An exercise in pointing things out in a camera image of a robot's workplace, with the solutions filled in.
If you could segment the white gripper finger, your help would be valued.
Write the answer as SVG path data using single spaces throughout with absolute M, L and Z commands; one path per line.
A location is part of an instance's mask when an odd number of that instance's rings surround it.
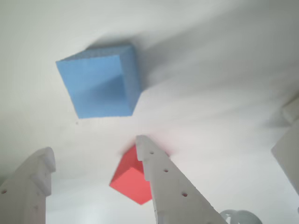
M 149 181 L 156 223 L 224 224 L 213 208 L 165 151 L 145 135 L 136 137 L 137 158 Z
M 52 148 L 31 154 L 0 186 L 2 224 L 44 224 L 51 174 L 56 171 Z

